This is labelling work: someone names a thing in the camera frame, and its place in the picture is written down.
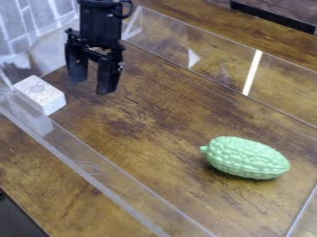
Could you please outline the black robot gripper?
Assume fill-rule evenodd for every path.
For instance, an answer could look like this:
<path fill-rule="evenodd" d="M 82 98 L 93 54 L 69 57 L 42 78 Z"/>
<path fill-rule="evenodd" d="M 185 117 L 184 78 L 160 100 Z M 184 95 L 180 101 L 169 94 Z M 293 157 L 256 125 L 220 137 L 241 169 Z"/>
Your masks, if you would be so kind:
<path fill-rule="evenodd" d="M 89 77 L 89 61 L 98 62 L 97 93 L 117 91 L 123 63 L 125 47 L 122 27 L 126 0 L 77 0 L 79 4 L 79 30 L 66 30 L 66 66 L 71 82 Z"/>

